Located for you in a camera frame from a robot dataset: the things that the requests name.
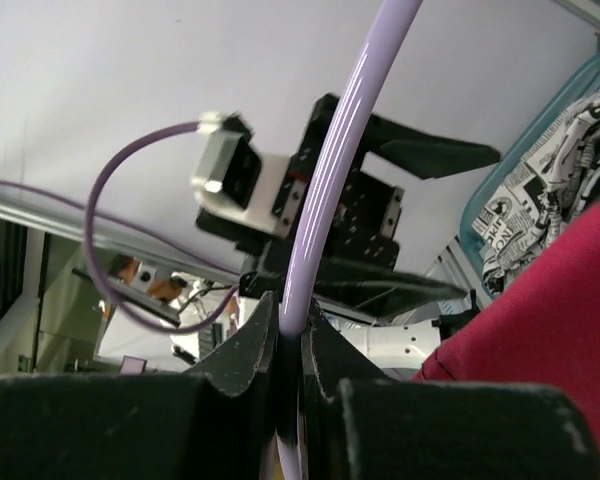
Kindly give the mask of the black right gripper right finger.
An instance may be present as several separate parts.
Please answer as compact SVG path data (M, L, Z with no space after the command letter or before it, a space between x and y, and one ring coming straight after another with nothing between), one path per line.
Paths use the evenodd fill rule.
M393 380L317 305L301 351L311 479L600 479L585 419L556 389Z

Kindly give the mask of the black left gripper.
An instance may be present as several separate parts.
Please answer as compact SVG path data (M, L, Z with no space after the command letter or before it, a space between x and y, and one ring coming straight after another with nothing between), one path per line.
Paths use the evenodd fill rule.
M313 106L298 151L291 155L273 213L288 228L284 237L223 220L200 208L197 227L232 242L260 260L288 260L327 130L338 104L328 93ZM415 177L440 179L478 170L500 161L494 147L445 138L412 129L377 115L369 118L330 225L312 296L377 319L388 319L431 302L462 299L467 291L422 275L395 272L399 246L394 232L403 190L363 172L366 154L374 153Z

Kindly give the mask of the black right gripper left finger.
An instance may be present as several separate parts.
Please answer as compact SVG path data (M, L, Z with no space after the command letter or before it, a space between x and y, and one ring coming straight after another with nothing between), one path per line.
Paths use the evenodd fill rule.
M265 479L278 300L179 374L0 377L0 479Z

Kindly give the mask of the pink black patterned trousers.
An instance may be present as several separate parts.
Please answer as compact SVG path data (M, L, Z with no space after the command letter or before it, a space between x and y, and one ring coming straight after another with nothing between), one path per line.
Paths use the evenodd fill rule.
M557 387L585 414L600 447L600 202L414 378Z

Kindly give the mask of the lilac plastic hanger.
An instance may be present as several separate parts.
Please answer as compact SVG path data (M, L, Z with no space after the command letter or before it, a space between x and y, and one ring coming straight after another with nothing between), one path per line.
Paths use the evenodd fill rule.
M286 479L302 477L297 439L300 344L323 248L373 107L420 6L419 1L382 3L338 102L308 188L285 281L276 352L277 447Z

